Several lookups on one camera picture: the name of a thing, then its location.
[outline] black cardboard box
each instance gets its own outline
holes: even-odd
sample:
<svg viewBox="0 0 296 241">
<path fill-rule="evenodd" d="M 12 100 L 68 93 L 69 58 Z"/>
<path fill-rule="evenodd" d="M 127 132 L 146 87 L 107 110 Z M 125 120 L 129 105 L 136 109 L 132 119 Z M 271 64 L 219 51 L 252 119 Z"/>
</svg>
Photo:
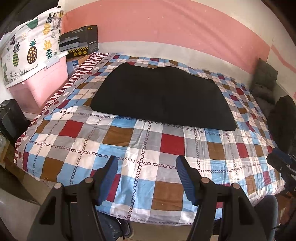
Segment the black cardboard box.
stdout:
<svg viewBox="0 0 296 241">
<path fill-rule="evenodd" d="M 88 25 L 60 36 L 60 51 L 68 51 L 66 58 L 89 55 L 99 50 L 98 26 Z"/>
</svg>

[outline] box latch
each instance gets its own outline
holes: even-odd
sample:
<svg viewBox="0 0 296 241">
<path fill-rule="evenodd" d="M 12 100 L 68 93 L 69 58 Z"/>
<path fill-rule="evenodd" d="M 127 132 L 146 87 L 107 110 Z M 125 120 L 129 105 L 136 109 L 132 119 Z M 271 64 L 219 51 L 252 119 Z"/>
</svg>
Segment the box latch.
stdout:
<svg viewBox="0 0 296 241">
<path fill-rule="evenodd" d="M 57 55 L 49 58 L 46 60 L 44 63 L 46 64 L 46 68 L 48 69 L 49 67 L 53 66 L 54 64 L 59 62 L 59 57 Z"/>
</svg>

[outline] blue label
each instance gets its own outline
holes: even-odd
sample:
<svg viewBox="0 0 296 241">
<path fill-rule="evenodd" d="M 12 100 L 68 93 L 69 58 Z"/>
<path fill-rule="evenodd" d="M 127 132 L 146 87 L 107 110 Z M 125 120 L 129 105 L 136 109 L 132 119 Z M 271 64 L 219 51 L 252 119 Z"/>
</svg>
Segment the blue label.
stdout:
<svg viewBox="0 0 296 241">
<path fill-rule="evenodd" d="M 73 64 L 73 66 L 79 65 L 79 64 L 78 64 L 78 60 L 74 60 L 74 61 L 72 61 L 72 64 Z"/>
</svg>

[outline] white storage box lid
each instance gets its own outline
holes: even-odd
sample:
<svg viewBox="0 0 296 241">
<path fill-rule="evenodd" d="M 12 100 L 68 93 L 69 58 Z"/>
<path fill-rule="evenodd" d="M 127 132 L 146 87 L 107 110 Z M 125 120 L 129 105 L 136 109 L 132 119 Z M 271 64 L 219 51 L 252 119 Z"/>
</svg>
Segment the white storage box lid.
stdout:
<svg viewBox="0 0 296 241">
<path fill-rule="evenodd" d="M 32 77 L 34 74 L 39 72 L 40 70 L 42 70 L 44 68 L 49 68 L 50 66 L 52 66 L 55 63 L 59 62 L 59 59 L 61 59 L 62 57 L 65 57 L 67 54 L 68 54 L 68 51 L 64 51 L 64 52 L 61 52 L 58 55 L 55 55 L 55 56 L 51 57 L 50 59 L 46 60 L 45 62 L 38 64 L 38 66 L 36 68 L 28 71 L 23 76 L 20 76 L 17 80 L 7 84 L 5 87 L 10 88 L 10 87 L 12 87 L 14 85 L 17 85 L 17 84 L 27 80 L 28 78 Z"/>
</svg>

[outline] pineapple print pillow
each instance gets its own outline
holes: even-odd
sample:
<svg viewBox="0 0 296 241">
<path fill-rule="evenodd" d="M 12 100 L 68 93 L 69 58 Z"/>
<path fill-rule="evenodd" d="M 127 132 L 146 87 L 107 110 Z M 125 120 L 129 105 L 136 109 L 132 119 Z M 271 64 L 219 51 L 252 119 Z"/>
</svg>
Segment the pineapple print pillow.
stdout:
<svg viewBox="0 0 296 241">
<path fill-rule="evenodd" d="M 59 37 L 63 10 L 49 9 L 16 27 L 0 40 L 4 84 L 11 87 L 26 80 L 22 76 L 60 53 Z"/>
</svg>

